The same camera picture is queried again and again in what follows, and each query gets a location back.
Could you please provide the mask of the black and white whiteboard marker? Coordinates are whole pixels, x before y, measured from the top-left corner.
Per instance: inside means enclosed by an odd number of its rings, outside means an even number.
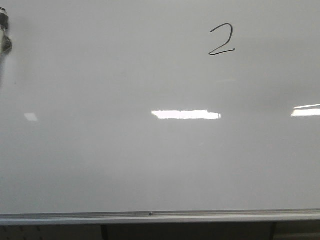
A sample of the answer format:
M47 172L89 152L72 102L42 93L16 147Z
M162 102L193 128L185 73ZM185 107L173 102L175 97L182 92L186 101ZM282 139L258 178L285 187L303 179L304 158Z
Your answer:
M7 55L12 49L12 41L7 35L9 16L5 8L0 8L0 55Z

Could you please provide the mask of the white whiteboard with aluminium frame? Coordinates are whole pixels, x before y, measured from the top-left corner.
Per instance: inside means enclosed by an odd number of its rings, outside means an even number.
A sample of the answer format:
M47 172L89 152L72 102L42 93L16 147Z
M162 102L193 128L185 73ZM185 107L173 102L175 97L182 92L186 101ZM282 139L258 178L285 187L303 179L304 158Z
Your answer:
M317 0L3 0L0 223L320 218Z

